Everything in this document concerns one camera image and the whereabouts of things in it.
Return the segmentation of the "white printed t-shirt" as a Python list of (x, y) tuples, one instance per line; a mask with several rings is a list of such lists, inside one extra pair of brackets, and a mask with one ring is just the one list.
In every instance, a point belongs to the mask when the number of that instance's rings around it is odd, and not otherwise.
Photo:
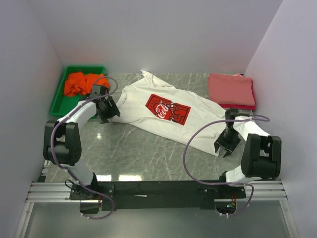
[(187, 144), (204, 125), (190, 146), (218, 156), (214, 143), (225, 129), (225, 110), (194, 92), (177, 89), (155, 75), (143, 71), (143, 78), (122, 89), (116, 103), (120, 116), (113, 122), (127, 123), (155, 135)]

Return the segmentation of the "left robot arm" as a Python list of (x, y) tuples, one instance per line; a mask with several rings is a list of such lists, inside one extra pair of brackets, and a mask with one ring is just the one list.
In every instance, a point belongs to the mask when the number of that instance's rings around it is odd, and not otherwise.
[(46, 122), (44, 130), (44, 159), (66, 170), (82, 185), (81, 193), (87, 199), (96, 198), (99, 187), (96, 175), (81, 162), (80, 129), (94, 116), (100, 124), (120, 116), (106, 86), (94, 84), (87, 99), (78, 102), (73, 110), (59, 120)]

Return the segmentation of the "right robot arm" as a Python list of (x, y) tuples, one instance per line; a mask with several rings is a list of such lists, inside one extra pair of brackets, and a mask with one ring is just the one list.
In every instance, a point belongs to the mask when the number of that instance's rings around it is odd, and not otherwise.
[(239, 184), (247, 184), (260, 179), (275, 179), (281, 170), (282, 141), (257, 127), (246, 118), (268, 120), (265, 117), (251, 115), (239, 109), (228, 109), (225, 112), (225, 129), (214, 143), (215, 151), (220, 148), (227, 157), (245, 140), (241, 165), (231, 171), (224, 172), (217, 186), (221, 197), (228, 198)]

